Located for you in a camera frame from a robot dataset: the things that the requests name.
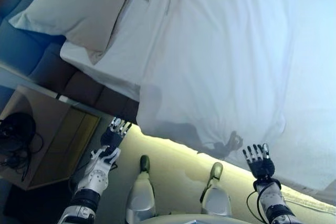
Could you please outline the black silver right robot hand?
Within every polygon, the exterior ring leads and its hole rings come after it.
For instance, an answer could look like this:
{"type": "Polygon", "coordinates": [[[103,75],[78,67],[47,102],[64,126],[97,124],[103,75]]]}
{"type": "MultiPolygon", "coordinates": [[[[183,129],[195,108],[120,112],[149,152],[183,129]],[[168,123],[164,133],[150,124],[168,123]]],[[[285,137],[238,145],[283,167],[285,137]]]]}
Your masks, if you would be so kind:
{"type": "Polygon", "coordinates": [[[256,179],[269,179],[275,172],[275,166],[270,159],[269,146],[253,144],[242,150],[246,163],[256,179]]]}

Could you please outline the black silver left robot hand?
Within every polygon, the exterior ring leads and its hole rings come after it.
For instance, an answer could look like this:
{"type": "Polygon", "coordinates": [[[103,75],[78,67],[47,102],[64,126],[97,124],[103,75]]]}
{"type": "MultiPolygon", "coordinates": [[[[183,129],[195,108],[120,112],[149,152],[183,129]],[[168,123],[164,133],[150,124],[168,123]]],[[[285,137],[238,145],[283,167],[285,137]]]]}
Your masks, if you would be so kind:
{"type": "Polygon", "coordinates": [[[131,126],[131,122],[114,117],[100,138],[101,146],[107,146],[114,151],[119,147],[131,126]]]}

